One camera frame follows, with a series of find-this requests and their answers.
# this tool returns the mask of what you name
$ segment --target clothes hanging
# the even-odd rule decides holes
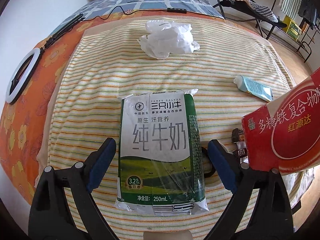
[[[307,22],[310,25],[310,28],[313,30],[318,18],[318,12],[313,4],[313,1],[302,0],[298,14],[300,17],[305,19],[305,22]]]
[[[232,1],[245,1],[247,5],[258,15],[261,17],[271,21],[271,22],[278,22],[277,17],[273,14],[271,9],[268,6],[263,6],[258,3],[255,3],[252,0],[232,0]]]

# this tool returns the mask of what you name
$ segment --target striped blanket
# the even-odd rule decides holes
[[[234,77],[246,75],[270,86],[275,98],[293,86],[289,72],[271,44],[231,23],[171,17],[169,20],[192,23],[192,34],[200,50],[190,55],[170,55],[164,60],[150,58],[141,50],[137,39],[146,34],[144,25],[151,18],[157,17],[106,23],[84,33],[66,68],[52,115],[48,162],[54,168],[67,168],[84,161],[106,137],[118,142],[120,98],[126,95],[198,88],[194,101],[201,141],[219,139],[232,150],[235,146],[231,143],[231,132],[241,127],[242,116],[265,104],[239,91],[233,83]],[[187,229],[194,239],[201,240],[218,221],[232,196],[214,175],[205,181],[210,209],[206,214],[138,215],[114,207],[117,176],[116,153],[92,196],[120,239],[142,239],[144,231]],[[65,191],[76,225],[85,230],[71,191]],[[257,195],[258,191],[254,190],[238,230],[246,227]]]

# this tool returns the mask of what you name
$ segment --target bed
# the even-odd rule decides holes
[[[126,14],[139,9],[145,11],[126,15],[116,8],[109,15],[117,5]],[[167,7],[189,12],[182,16],[151,11]],[[56,30],[79,13],[90,21],[80,22],[46,50],[22,96],[13,105],[5,104],[2,112],[0,162],[29,204],[37,177],[47,164],[56,169],[70,167],[76,161],[85,160],[106,137],[117,141],[118,97],[198,88],[195,105],[201,141],[218,139],[233,150],[231,132],[241,127],[241,117],[265,104],[238,91],[233,78],[237,74],[255,77],[272,87],[275,98],[295,86],[290,72],[268,41],[224,20],[204,0],[95,0]],[[136,40],[145,34],[145,22],[155,18],[191,22],[200,50],[166,60],[149,58]],[[36,47],[42,47],[45,41]],[[115,156],[92,196],[120,239],[142,239],[144,231],[185,229],[191,231],[194,239],[203,239],[232,196],[215,174],[205,181],[210,209],[205,215],[159,218],[130,214],[114,207],[117,167]],[[204,167],[210,169],[207,160]],[[312,174],[309,170],[288,178],[292,205],[311,184]],[[76,225],[85,230],[67,189],[66,195]],[[258,191],[252,192],[238,230],[246,227],[257,195]]]

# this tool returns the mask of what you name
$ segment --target blue checkered blanket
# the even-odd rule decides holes
[[[167,9],[171,7],[223,18],[206,0],[94,0],[65,19],[52,33],[55,33],[80,13],[83,13],[86,19],[92,19],[96,16],[108,15],[117,5],[120,5],[124,11]],[[121,8],[118,7],[113,12],[121,12]]]

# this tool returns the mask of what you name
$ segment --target clamp jaw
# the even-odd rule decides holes
[[[205,240],[278,240],[292,236],[292,211],[278,170],[255,171],[247,163],[239,164],[217,140],[209,142],[207,152],[225,188],[231,190],[233,196]],[[77,162],[68,169],[54,170],[51,166],[44,169],[30,210],[29,237],[32,240],[118,240],[91,196],[115,153],[115,140],[107,138],[84,162]],[[74,223],[65,187],[71,189],[87,232]],[[249,224],[236,233],[255,188],[260,190]]]

